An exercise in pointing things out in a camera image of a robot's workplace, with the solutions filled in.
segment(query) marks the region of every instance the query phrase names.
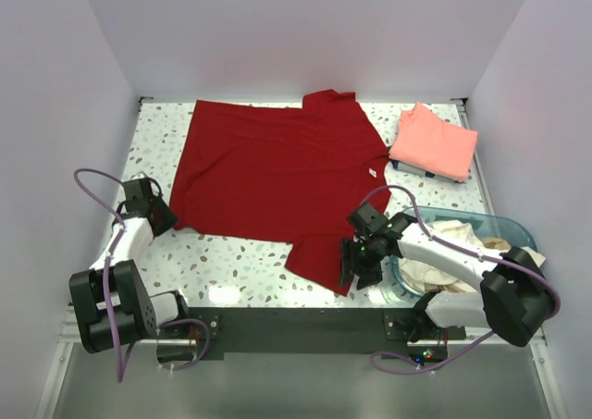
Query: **red cloth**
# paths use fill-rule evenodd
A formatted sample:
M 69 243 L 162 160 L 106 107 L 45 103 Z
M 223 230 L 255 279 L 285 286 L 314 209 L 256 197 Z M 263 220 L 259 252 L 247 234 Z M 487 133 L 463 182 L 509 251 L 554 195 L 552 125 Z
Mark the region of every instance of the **red cloth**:
M 352 92 L 311 93 L 302 109 L 198 101 L 170 208 L 176 229 L 292 243 L 291 272 L 345 295 L 346 217 L 386 184 L 388 160 Z M 388 200 L 380 192 L 372 203 L 384 211 Z

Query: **purple cable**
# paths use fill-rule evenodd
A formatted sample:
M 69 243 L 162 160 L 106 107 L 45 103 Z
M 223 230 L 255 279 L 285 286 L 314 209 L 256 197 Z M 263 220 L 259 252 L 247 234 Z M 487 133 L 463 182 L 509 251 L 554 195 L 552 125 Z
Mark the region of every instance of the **purple cable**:
M 375 195 L 377 192 L 383 191 L 383 190 L 387 190 L 387 189 L 395 189 L 395 190 L 400 190 L 403 191 L 407 194 L 407 196 L 409 197 L 409 199 L 411 200 L 411 204 L 413 206 L 413 211 L 415 212 L 415 217 L 417 218 L 417 223 L 419 224 L 421 230 L 427 235 L 427 237 L 429 237 L 432 240 L 437 241 L 438 243 L 441 243 L 444 246 L 447 246 L 453 250 L 459 251 L 461 253 L 465 253 L 467 255 L 470 255 L 471 257 L 475 257 L 475 258 L 479 258 L 480 260 L 487 260 L 489 262 L 493 262 L 496 264 L 501 264 L 501 265 L 506 265 L 510 268 L 513 268 L 517 271 L 520 271 L 526 275 L 528 275 L 529 277 L 533 278 L 534 280 L 536 280 L 537 282 L 539 282 L 541 285 L 543 285 L 545 287 L 545 289 L 549 292 L 549 294 L 551 295 L 551 297 L 553 298 L 554 301 L 554 309 L 552 311 L 552 313 L 549 316 L 549 319 L 551 317 L 553 317 L 554 315 L 556 315 L 559 310 L 561 309 L 561 297 L 559 295 L 559 293 L 547 282 L 546 279 L 544 279 L 543 277 L 541 277 L 540 275 L 538 275 L 537 273 L 535 273 L 534 271 L 532 271 L 531 269 L 526 268 L 525 266 L 521 266 L 518 264 L 515 264 L 513 262 L 510 262 L 508 260 L 504 260 L 504 259 L 500 259 L 498 257 L 492 257 L 489 255 L 480 255 L 479 253 L 476 253 L 472 250 L 469 250 L 467 248 L 463 248 L 462 246 L 458 246 L 452 242 L 449 242 L 445 239 L 442 239 L 441 237 L 438 237 L 436 235 L 434 235 L 432 232 L 430 232 L 430 230 L 428 229 L 428 227 L 426 226 L 426 223 L 424 222 L 424 219 L 421 217 L 421 214 L 419 212 L 419 208 L 417 207 L 417 202 L 415 201 L 415 196 L 412 194 L 411 191 L 409 191 L 407 188 L 400 186 L 400 185 L 384 185 L 384 186 L 380 186 L 378 188 L 376 188 L 373 191 L 370 191 L 368 193 L 368 195 L 366 195 L 364 197 L 364 199 L 362 200 L 362 203 L 366 203 L 373 195 Z M 489 339 L 491 336 L 494 335 L 493 331 L 489 331 L 488 333 L 486 333 L 485 335 L 481 336 L 479 339 L 476 339 L 473 343 L 471 343 L 470 345 L 464 347 L 462 350 L 460 350 L 459 352 L 457 352 L 456 354 L 452 355 L 451 357 L 449 357 L 448 359 L 443 360 L 442 362 L 439 362 L 435 365 L 432 365 L 430 367 L 424 367 L 424 368 L 420 368 L 420 369 L 415 369 L 415 370 L 395 370 L 395 369 L 390 369 L 384 366 L 380 366 L 375 362 L 375 358 L 377 356 L 389 356 L 389 357 L 396 357 L 398 359 L 401 359 L 409 364 L 413 364 L 416 365 L 416 362 L 414 362 L 413 360 L 411 360 L 409 357 L 404 356 L 402 354 L 398 354 L 397 352 L 391 352 L 391 351 L 376 351 L 373 352 L 370 355 L 370 364 L 372 366 L 374 366 L 374 368 L 376 370 L 382 371 L 384 373 L 389 373 L 392 375 L 401 375 L 401 376 L 412 376 L 412 375 L 421 375 L 423 373 L 428 373 L 430 371 L 435 371 L 438 370 L 439 368 L 442 368 L 444 365 L 449 364 L 450 362 L 458 359 L 459 357 L 461 357 L 462 355 L 466 354 L 467 352 L 469 352 L 470 350 L 472 350 L 474 347 L 476 347 L 477 345 L 479 345 L 481 342 L 483 342 L 484 340 Z
M 128 366 L 128 360 L 130 359 L 131 349 L 133 348 L 133 343 L 128 346 L 126 350 L 125 356 L 121 356 L 121 341 L 119 339 L 119 331 L 117 330 L 117 324 L 115 322 L 115 311 L 113 310 L 113 303 L 111 302 L 111 289 L 109 288 L 109 267 L 111 266 L 111 256 L 115 251 L 117 244 L 121 240 L 123 233 L 125 232 L 125 223 L 123 218 L 120 214 L 117 213 L 115 209 L 113 209 L 108 203 L 102 200 L 100 197 L 95 195 L 91 190 L 89 190 L 79 178 L 79 174 L 81 172 L 91 172 L 93 174 L 98 174 L 99 176 L 107 177 L 108 179 L 113 180 L 115 183 L 119 185 L 123 185 L 121 180 L 116 179 L 115 177 L 107 174 L 106 172 L 99 171 L 97 169 L 91 169 L 88 167 L 82 167 L 74 171 L 74 180 L 76 184 L 86 192 L 89 197 L 95 200 L 98 204 L 100 204 L 104 209 L 106 209 L 109 213 L 111 213 L 115 219 L 117 220 L 118 224 L 121 226 L 117 235 L 109 245 L 109 249 L 107 250 L 107 255 L 105 258 L 105 267 L 103 268 L 103 297 L 105 299 L 105 306 L 107 310 L 107 319 L 109 320 L 109 327 L 111 328 L 111 337 L 113 338 L 113 348 L 116 354 L 116 365 L 117 365 L 117 382 L 121 382 L 123 380 L 123 374 L 126 371 L 126 366 Z
M 172 371 L 185 370 L 187 368 L 194 366 L 195 364 L 197 364 L 199 361 L 202 360 L 205 353 L 207 352 L 207 349 L 210 346 L 210 330 L 208 329 L 207 325 L 204 322 L 202 322 L 201 320 L 198 320 L 198 319 L 171 320 L 170 322 L 165 322 L 160 327 L 167 328 L 167 327 L 175 327 L 177 325 L 185 325 L 185 324 L 194 324 L 197 327 L 202 327 L 205 330 L 205 344 L 204 344 L 202 350 L 200 351 L 200 353 L 197 354 L 197 356 L 195 356 L 191 361 L 186 362 L 185 364 L 182 364 L 179 366 L 170 365 L 170 366 L 166 367 L 167 370 L 172 370 Z

